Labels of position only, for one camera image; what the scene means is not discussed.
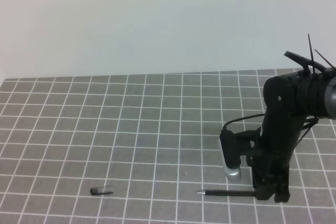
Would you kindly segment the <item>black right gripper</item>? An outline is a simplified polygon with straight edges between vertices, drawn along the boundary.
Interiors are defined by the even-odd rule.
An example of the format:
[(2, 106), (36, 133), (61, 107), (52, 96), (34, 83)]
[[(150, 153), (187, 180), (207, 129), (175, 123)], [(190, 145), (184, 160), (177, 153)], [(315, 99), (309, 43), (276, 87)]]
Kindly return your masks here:
[(291, 149), (272, 151), (262, 144), (260, 128), (236, 134), (241, 156), (246, 156), (252, 168), (253, 187), (257, 200), (269, 200), (275, 193), (276, 203), (287, 203), (289, 192), (289, 162)]

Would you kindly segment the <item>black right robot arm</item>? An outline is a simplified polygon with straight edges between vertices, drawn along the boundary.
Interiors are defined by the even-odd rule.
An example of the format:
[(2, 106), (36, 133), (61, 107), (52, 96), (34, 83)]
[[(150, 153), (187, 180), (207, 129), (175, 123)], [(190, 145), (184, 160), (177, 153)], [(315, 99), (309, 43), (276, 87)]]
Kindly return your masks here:
[(290, 160), (301, 131), (311, 129), (320, 118), (335, 119), (335, 67), (289, 51), (284, 55), (302, 70), (268, 79), (261, 127), (236, 135), (239, 154), (246, 156), (252, 170), (250, 195), (258, 200), (289, 200)]

